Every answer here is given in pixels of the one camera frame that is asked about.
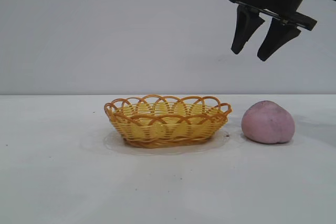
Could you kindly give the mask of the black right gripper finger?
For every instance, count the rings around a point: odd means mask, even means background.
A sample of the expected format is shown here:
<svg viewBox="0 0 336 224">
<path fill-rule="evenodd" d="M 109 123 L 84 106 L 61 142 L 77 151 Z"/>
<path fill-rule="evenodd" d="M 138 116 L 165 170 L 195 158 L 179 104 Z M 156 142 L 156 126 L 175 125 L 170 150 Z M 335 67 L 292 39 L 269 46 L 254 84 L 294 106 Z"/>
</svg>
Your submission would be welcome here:
<svg viewBox="0 0 336 224">
<path fill-rule="evenodd" d="M 260 11 L 249 6 L 238 5 L 237 22 L 231 50 L 239 54 L 245 43 L 253 33 L 265 22 L 260 16 Z"/>
<path fill-rule="evenodd" d="M 298 37 L 300 33 L 301 30 L 296 26 L 285 25 L 281 21 L 273 18 L 268 33 L 257 52 L 257 57 L 261 61 L 266 61 L 275 51 L 287 42 Z"/>
</svg>

